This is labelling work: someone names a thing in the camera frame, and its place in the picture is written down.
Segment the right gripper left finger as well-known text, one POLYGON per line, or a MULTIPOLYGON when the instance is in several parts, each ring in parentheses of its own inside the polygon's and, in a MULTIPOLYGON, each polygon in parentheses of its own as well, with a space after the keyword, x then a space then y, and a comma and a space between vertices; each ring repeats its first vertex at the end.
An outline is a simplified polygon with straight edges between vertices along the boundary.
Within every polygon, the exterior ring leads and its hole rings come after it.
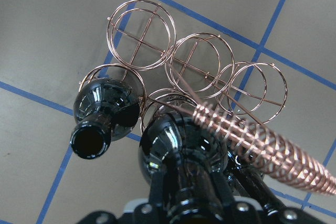
POLYGON ((153 208, 155 219, 158 223, 168 223, 167 219, 167 192, 165 188, 164 172, 156 172, 152 175, 149 204, 153 208))

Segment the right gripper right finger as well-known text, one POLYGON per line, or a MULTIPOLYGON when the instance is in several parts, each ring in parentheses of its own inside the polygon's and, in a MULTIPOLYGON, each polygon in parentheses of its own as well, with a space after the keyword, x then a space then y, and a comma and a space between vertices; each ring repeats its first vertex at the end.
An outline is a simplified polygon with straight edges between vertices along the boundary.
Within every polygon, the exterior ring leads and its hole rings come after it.
POLYGON ((233 223, 232 205, 235 203, 232 191, 222 172, 210 173, 214 183, 216 196, 218 197, 224 212, 224 223, 233 223))

